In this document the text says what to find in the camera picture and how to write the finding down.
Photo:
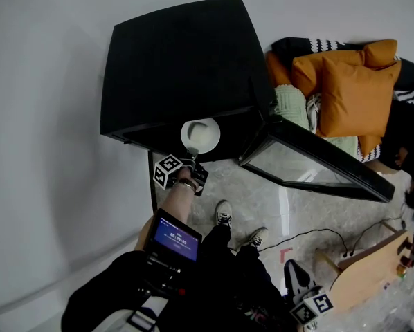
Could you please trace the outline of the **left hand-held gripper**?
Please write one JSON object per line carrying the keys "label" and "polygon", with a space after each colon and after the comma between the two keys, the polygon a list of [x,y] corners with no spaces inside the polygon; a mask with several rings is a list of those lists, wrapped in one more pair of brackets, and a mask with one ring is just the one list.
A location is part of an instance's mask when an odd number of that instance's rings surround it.
{"label": "left hand-held gripper", "polygon": [[198,184],[195,196],[201,196],[208,178],[208,171],[197,160],[199,150],[193,147],[186,149],[186,158],[177,158],[170,154],[154,164],[153,181],[163,190],[170,189],[177,182],[177,172],[186,167],[191,177]]}

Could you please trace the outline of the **person's left hand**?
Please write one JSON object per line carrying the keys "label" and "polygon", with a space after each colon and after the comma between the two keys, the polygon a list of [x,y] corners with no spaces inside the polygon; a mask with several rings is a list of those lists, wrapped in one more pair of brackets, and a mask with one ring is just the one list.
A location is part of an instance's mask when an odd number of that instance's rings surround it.
{"label": "person's left hand", "polygon": [[187,180],[194,186],[197,186],[197,182],[192,178],[192,173],[189,167],[181,167],[177,172],[177,181]]}

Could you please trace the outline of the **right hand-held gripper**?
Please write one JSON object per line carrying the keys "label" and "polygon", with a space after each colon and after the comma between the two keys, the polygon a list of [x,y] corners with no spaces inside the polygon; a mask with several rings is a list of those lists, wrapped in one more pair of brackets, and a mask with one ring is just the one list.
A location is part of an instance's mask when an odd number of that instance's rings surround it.
{"label": "right hand-held gripper", "polygon": [[299,261],[287,260],[284,274],[287,296],[296,302],[290,315],[302,331],[317,331],[318,321],[334,310],[330,296],[316,283],[314,273]]}

